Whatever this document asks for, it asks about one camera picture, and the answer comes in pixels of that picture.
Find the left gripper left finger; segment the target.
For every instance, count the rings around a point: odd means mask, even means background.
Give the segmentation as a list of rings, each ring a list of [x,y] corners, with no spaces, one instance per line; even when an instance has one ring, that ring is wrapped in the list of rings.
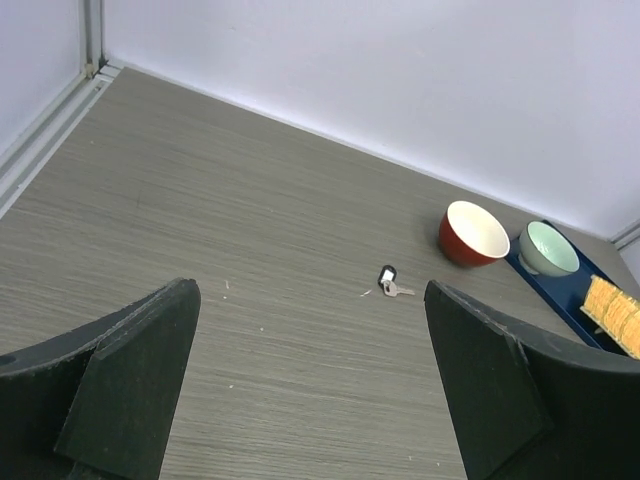
[[[1,357],[4,479],[156,479],[201,306],[175,279]]]

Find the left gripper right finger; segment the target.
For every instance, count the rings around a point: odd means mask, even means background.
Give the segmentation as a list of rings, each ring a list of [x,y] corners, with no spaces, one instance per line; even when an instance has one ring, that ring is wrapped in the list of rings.
[[[468,478],[638,478],[638,361],[439,281],[424,302]]]

